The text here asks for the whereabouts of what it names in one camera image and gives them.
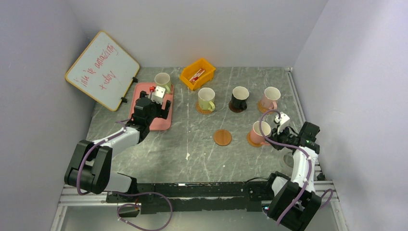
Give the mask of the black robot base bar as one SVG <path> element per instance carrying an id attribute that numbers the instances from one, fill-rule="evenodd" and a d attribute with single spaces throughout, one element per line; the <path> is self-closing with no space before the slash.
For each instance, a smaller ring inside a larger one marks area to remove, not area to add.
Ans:
<path id="1" fill-rule="evenodd" d="M 159 212 L 245 210 L 260 212 L 278 194 L 269 180 L 206 183 L 139 183 L 134 195 L 108 193 L 108 203 L 136 203 L 143 215 Z"/>

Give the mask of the pink mug white inside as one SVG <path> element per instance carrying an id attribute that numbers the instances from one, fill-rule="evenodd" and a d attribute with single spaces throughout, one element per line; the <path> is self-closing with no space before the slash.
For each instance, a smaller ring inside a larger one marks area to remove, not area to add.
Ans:
<path id="1" fill-rule="evenodd" d="M 264 90 L 263 98 L 260 100 L 260 105 L 266 109 L 278 109 L 277 101 L 281 97 L 281 92 L 276 87 L 267 87 Z"/>

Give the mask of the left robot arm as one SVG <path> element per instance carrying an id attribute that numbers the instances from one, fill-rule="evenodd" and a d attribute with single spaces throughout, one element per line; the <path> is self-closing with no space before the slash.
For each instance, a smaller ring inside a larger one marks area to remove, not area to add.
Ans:
<path id="1" fill-rule="evenodd" d="M 80 195 L 114 191 L 125 202 L 134 201 L 138 195 L 137 180 L 112 172 L 112 158 L 141 143 L 154 119 L 168 118 L 171 104 L 155 91 L 142 91 L 131 117 L 119 122 L 122 125 L 119 131 L 99 140 L 77 143 L 64 176 L 65 184 L 76 187 Z"/>

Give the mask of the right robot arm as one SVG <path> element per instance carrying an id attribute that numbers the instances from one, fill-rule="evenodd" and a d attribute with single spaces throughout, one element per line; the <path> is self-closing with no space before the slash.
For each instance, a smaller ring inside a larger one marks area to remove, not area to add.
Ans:
<path id="1" fill-rule="evenodd" d="M 282 132 L 275 128 L 269 137 L 275 149 L 292 150 L 294 164 L 291 177 L 277 171 L 270 175 L 264 187 L 266 197 L 272 200 L 267 216 L 292 231 L 305 230 L 321 205 L 314 187 L 314 166 L 320 151 L 316 144 L 319 131 L 319 126 L 305 122 L 297 135 L 289 128 Z"/>

